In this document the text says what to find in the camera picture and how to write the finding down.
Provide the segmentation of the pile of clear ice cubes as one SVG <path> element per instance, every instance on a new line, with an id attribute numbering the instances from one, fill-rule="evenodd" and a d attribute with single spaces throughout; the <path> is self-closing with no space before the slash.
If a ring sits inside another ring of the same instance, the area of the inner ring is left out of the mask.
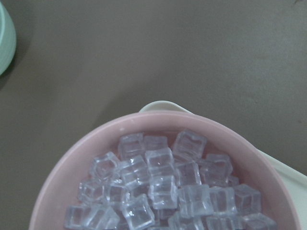
<path id="1" fill-rule="evenodd" d="M 134 133 L 117 152 L 93 158 L 79 183 L 68 230 L 275 230 L 262 212 L 261 193 L 233 175 L 225 153 L 206 153 L 207 138 L 179 132 Z"/>

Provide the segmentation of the pink bowl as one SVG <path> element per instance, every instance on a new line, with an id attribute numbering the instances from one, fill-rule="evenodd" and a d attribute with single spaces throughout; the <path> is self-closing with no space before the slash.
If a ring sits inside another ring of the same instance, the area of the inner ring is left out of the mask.
<path id="1" fill-rule="evenodd" d="M 236 132 L 208 118 L 185 112 L 152 111 L 114 119 L 96 128 L 73 145 L 45 181 L 36 200 L 31 230 L 61 230 L 67 206 L 77 202 L 77 187 L 93 157 L 116 150 L 125 134 L 165 134 L 173 143 L 188 128 L 208 139 L 208 151 L 228 153 L 234 173 L 263 194 L 262 210 L 281 230 L 307 227 L 307 178 L 300 172 L 259 151 Z"/>

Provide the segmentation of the mint green bowl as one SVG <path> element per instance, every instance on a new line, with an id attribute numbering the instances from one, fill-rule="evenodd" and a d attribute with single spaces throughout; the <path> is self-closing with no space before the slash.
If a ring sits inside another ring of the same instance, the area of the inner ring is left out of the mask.
<path id="1" fill-rule="evenodd" d="M 8 11 L 0 3 L 0 74 L 9 67 L 16 50 L 16 30 Z"/>

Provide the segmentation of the cream serving tray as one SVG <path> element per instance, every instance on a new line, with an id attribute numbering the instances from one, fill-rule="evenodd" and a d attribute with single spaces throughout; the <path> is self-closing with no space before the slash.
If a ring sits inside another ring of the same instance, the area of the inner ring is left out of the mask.
<path id="1" fill-rule="evenodd" d="M 156 110 L 194 113 L 212 119 L 250 141 L 273 164 L 284 181 L 307 184 L 307 114 L 259 105 L 200 102 L 180 106 L 170 101 L 155 101 L 141 112 Z"/>

